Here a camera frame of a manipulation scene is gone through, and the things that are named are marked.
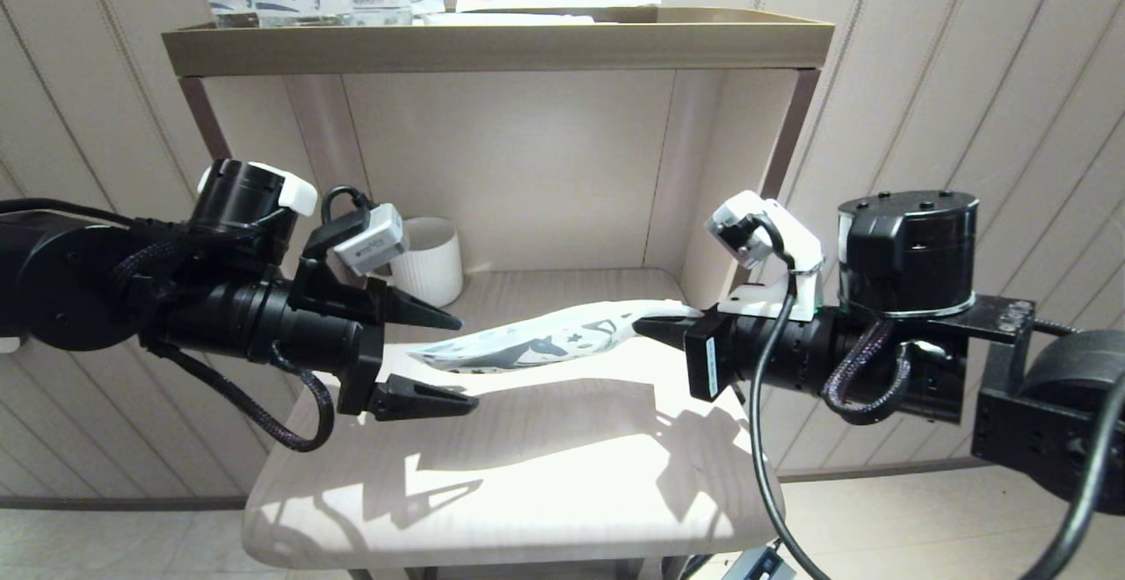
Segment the white horse-print pouch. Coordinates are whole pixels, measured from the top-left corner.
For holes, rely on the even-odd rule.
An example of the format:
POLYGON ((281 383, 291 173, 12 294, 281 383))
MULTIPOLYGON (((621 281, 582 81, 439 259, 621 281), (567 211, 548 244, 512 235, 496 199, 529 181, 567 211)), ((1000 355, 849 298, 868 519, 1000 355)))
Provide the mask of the white horse-print pouch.
POLYGON ((646 317, 701 315, 672 300, 582 303, 410 348, 407 356, 447 373, 503 374, 611 351, 632 338, 634 325, 646 317))

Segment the white ribbed mug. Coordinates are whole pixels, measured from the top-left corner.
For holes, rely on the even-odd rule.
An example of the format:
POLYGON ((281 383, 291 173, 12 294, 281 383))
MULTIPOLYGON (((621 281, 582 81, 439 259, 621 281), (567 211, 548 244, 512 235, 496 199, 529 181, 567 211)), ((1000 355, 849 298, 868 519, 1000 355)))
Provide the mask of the white ribbed mug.
POLYGON ((442 217, 410 217, 404 223, 410 248, 390 261, 394 287, 438 308, 461 296, 465 272, 461 236, 442 217))

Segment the light wood open cabinet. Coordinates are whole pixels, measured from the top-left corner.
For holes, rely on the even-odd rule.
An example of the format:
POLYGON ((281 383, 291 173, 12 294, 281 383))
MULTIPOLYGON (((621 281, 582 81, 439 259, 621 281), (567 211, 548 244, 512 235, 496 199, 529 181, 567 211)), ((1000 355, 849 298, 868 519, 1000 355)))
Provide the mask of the light wood open cabinet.
MULTIPOLYGON (((357 158, 309 158, 320 187, 360 184, 461 232, 467 330, 566 308, 667 294, 704 308, 736 268, 706 217, 744 189, 776 197, 816 69, 616 69, 326 76, 344 105, 298 123, 345 125, 357 158)), ((250 158, 269 125, 188 103, 210 149, 250 158)), ((382 372, 477 396, 470 415, 338 420, 322 448, 272 448, 242 544, 286 571, 412 569, 608 576, 758 547, 774 536, 731 389, 692 399, 676 348, 634 338, 511 374, 446 374, 407 356, 438 330, 389 325, 382 372)))

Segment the blue black floor device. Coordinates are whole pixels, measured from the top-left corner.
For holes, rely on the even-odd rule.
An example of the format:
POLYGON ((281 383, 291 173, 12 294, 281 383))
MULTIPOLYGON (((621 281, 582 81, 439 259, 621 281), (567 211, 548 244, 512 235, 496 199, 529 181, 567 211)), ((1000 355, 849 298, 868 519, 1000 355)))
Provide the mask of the blue black floor device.
POLYGON ((719 580, 795 580, 795 570, 776 547, 746 549, 728 564, 719 580))

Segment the olive brown tray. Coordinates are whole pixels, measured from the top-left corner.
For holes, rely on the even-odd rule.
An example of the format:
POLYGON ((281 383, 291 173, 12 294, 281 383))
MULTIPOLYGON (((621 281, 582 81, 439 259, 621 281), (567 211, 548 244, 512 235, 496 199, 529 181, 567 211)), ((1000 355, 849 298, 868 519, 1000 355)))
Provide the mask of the olive brown tray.
POLYGON ((232 28, 162 40, 177 76, 357 75, 616 69, 816 69, 832 22, 739 8, 591 9, 579 25, 232 28))

